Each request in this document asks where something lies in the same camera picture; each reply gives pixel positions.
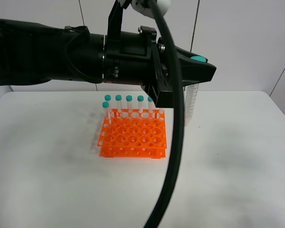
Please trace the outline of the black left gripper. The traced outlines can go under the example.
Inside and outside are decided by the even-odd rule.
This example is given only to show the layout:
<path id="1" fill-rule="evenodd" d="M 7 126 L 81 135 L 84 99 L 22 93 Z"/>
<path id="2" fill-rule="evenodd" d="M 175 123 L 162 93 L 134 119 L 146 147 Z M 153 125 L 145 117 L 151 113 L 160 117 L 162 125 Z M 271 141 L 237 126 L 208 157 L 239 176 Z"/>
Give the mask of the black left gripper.
<path id="1" fill-rule="evenodd" d="M 140 33 L 107 35 L 104 46 L 104 83 L 137 85 L 158 108 L 173 108 L 173 89 L 168 64 L 159 53 L 154 28 L 141 26 Z M 208 59 L 176 46 L 182 86 L 210 82 L 216 67 Z"/>

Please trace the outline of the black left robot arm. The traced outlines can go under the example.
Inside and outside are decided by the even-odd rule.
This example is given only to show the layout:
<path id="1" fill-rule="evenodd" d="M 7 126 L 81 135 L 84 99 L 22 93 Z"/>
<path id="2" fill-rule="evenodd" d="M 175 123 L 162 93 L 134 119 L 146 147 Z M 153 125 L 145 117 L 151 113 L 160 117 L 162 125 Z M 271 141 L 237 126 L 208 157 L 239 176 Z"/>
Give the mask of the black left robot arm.
<path id="1" fill-rule="evenodd" d="M 107 35 L 86 26 L 54 28 L 0 19 L 0 86 L 32 86 L 51 80 L 141 86 L 156 107 L 172 108 L 167 51 L 154 28 L 121 31 L 113 10 Z"/>

